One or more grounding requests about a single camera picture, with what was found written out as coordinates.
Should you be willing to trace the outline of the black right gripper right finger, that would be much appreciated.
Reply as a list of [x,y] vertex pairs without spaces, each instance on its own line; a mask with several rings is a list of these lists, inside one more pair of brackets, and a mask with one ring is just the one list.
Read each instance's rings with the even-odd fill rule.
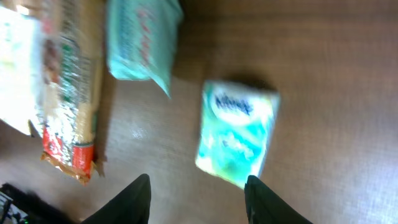
[[311,224],[254,175],[248,177],[244,194],[249,224]]

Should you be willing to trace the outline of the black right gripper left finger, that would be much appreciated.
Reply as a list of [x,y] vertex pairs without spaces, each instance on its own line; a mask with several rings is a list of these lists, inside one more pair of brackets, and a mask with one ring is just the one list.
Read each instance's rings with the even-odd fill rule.
[[150,177],[142,174],[81,224],[148,224],[150,202]]

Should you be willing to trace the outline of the small teal tissue pack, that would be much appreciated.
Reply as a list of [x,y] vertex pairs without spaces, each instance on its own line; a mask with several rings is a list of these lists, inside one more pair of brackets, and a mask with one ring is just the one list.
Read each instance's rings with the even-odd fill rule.
[[250,175],[259,177],[279,103],[276,91],[207,80],[202,92],[196,166],[241,189]]

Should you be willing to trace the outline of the mint green wet wipes pack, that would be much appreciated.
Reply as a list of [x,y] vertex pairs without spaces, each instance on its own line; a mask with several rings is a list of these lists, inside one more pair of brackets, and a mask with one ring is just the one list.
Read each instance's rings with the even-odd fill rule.
[[167,96],[183,19],[179,0],[109,0],[107,66],[118,80],[153,80]]

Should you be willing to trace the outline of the red spaghetti packet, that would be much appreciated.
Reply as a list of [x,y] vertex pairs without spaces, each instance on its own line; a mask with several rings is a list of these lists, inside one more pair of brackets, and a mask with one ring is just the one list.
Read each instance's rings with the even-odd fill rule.
[[41,158],[87,184],[104,62],[105,2],[42,1],[44,105]]

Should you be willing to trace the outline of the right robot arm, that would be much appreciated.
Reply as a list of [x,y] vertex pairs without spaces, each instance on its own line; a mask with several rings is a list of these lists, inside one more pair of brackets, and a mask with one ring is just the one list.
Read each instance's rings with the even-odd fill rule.
[[[310,222],[254,175],[248,177],[244,194],[249,224]],[[148,224],[150,203],[150,177],[142,174],[83,223]],[[1,223],[72,223],[72,220],[35,195],[3,184]]]

